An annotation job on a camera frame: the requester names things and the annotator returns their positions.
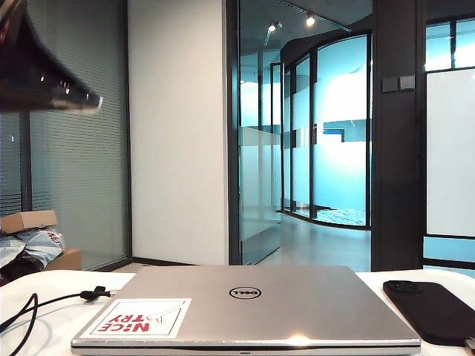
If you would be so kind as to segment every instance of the cardboard box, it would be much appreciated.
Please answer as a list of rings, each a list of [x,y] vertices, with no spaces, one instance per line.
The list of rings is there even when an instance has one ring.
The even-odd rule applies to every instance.
[[[72,269],[74,271],[82,270],[82,252],[78,248],[66,248],[57,258],[48,263],[43,271],[52,271],[54,269]]]
[[[1,219],[1,230],[7,234],[52,225],[58,225],[54,210],[22,211]]]

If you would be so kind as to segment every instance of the spotlight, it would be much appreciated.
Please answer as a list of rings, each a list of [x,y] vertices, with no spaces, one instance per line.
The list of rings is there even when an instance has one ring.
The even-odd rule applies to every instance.
[[[282,24],[279,21],[276,21],[273,24],[271,24],[267,30],[269,32],[274,32],[278,28],[282,28]]]
[[[315,15],[312,13],[309,13],[306,23],[307,23],[307,27],[313,26],[313,24],[315,24]]]

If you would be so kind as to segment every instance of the ceiling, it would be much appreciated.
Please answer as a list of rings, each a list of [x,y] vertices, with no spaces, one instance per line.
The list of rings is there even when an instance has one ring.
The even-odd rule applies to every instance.
[[[373,12],[372,0],[290,0],[293,4],[344,25],[352,24]],[[260,50],[280,50],[288,41],[337,29],[333,24],[315,18],[312,27],[305,25],[307,16],[277,0],[240,0],[241,54]],[[271,33],[267,46],[267,28],[273,22],[283,27]]]

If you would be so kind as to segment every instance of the window blinds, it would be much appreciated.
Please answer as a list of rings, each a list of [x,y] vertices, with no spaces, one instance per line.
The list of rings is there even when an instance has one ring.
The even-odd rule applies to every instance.
[[[95,114],[31,113],[33,210],[53,208],[83,268],[125,257],[128,239],[125,3],[35,0],[43,45],[103,96]]]
[[[22,209],[20,124],[17,113],[0,113],[0,215]]]

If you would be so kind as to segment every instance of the laptop lid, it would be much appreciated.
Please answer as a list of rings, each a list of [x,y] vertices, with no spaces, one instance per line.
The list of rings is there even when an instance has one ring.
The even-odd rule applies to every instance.
[[[343,266],[142,268],[78,355],[406,355],[419,337]]]

